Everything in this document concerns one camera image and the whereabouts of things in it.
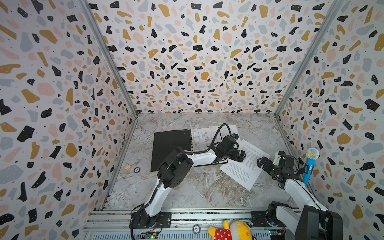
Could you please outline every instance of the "microphone head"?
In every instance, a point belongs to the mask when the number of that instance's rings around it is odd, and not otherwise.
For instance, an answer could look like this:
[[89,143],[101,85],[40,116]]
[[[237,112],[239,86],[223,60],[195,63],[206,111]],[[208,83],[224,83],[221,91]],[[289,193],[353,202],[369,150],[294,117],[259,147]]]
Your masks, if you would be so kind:
[[320,156],[320,153],[319,153],[319,150],[311,147],[307,149],[306,155],[307,155],[307,158],[316,160]]

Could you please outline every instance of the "patterned wall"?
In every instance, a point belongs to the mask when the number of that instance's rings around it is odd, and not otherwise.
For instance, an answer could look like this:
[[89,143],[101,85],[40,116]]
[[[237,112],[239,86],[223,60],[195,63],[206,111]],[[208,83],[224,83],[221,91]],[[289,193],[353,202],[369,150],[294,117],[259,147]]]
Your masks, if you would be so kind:
[[349,240],[384,238],[383,4],[345,1],[278,117],[302,164],[320,150],[310,182]]
[[131,113],[74,1],[0,7],[0,238],[79,239]]
[[89,0],[138,112],[274,112],[332,0]]

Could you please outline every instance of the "gray marble pattern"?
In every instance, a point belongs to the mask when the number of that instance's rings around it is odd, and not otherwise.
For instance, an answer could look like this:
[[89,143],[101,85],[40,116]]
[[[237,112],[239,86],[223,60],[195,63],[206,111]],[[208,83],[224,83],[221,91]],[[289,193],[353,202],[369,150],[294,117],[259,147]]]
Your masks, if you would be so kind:
[[[240,138],[274,156],[276,151],[288,152],[275,119],[271,114],[140,114],[131,143],[119,171],[107,209],[131,209],[144,203],[151,194],[157,172],[151,172],[152,146],[155,132],[196,129],[235,124]],[[124,167],[131,165],[130,170]],[[163,208],[266,208],[271,201],[290,201],[290,196],[264,171],[251,191],[235,182],[218,166],[192,168],[184,181],[171,190]]]

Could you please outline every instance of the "yellow plush toy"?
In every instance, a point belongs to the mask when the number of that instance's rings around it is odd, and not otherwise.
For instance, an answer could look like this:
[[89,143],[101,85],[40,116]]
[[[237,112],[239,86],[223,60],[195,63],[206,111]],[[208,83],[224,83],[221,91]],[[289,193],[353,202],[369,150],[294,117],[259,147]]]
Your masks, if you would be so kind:
[[209,235],[212,240],[251,240],[251,232],[245,222],[235,221],[229,226],[228,221],[224,221],[224,229],[209,227]]

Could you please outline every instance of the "blue microphone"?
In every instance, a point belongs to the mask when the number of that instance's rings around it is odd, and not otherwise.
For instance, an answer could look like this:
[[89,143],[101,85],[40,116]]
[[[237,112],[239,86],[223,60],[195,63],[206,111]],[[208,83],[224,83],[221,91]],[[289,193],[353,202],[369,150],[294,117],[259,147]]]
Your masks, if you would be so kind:
[[313,147],[308,148],[306,154],[307,154],[307,163],[304,166],[304,179],[303,179],[303,182],[305,184],[307,184],[308,181],[310,180],[311,173],[313,170],[313,165],[316,159],[320,156],[319,150]]

